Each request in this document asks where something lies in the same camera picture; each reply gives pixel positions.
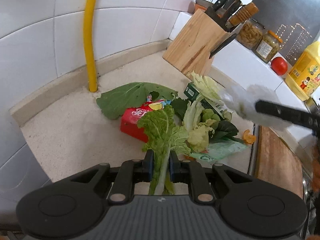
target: plastic bag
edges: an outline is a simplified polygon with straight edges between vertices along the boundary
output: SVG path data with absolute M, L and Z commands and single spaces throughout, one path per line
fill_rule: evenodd
M 278 117 L 257 113 L 255 103 L 259 100 L 281 104 L 276 92 L 267 87 L 251 85 L 245 90 L 239 85 L 234 85 L 228 89 L 221 89 L 218 94 L 227 107 L 236 111 L 243 119 L 279 131 L 286 129 L 291 125 L 290 122 L 284 121 Z
M 209 143 L 208 153 L 191 153 L 189 156 L 206 162 L 216 162 L 247 148 L 247 145 L 240 142 L 221 139 L 215 143 Z

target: tomato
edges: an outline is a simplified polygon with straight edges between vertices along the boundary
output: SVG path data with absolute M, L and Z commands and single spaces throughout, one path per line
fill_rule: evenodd
M 282 57 L 275 57 L 271 61 L 271 68 L 277 75 L 282 76 L 287 72 L 288 64 Z

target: glass jar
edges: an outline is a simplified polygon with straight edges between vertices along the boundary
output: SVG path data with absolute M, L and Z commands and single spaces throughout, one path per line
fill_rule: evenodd
M 280 50 L 280 39 L 273 31 L 268 31 L 262 36 L 253 52 L 265 63 L 268 63 Z
M 248 19 L 244 22 L 240 30 L 237 41 L 247 49 L 252 49 L 261 39 L 265 27 L 254 19 Z

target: yellow oil bottle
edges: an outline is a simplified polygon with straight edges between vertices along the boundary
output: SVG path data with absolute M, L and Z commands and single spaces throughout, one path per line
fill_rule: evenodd
M 307 100 L 320 85 L 320 41 L 303 51 L 285 78 L 285 82 L 302 101 Z

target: wooden cutting board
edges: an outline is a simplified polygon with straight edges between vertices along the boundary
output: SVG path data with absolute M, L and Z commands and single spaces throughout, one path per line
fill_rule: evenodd
M 260 126 L 255 177 L 302 198 L 301 162 L 268 127 Z

